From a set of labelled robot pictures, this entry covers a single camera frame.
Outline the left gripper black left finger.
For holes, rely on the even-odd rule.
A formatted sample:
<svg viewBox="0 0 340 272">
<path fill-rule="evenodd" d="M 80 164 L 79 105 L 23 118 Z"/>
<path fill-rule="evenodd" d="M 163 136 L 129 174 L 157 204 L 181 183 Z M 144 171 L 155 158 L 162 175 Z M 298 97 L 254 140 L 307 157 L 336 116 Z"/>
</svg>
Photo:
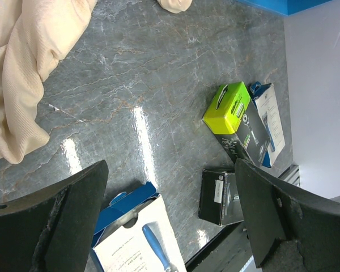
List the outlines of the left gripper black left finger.
<svg viewBox="0 0 340 272">
<path fill-rule="evenodd" d="M 84 271 L 107 179 L 102 160 L 0 204 L 0 271 Z"/>
</svg>

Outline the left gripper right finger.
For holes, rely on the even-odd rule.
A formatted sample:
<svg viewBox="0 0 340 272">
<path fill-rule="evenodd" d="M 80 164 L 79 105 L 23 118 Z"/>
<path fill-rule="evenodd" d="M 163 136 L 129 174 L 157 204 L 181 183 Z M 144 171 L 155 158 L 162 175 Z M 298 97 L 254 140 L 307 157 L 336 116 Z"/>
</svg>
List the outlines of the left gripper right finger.
<svg viewBox="0 0 340 272">
<path fill-rule="evenodd" d="M 340 271 L 340 203 L 245 160 L 236 185 L 254 263 L 263 271 Z"/>
</svg>

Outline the white box blue razor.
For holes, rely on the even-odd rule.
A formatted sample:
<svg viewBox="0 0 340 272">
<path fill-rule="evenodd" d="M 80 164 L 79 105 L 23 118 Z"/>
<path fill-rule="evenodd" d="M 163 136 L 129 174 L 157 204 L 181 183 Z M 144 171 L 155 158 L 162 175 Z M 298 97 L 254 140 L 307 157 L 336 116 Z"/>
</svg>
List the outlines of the white box blue razor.
<svg viewBox="0 0 340 272">
<path fill-rule="evenodd" d="M 96 271 L 186 271 L 163 197 L 151 182 L 99 213 L 90 256 Z"/>
</svg>

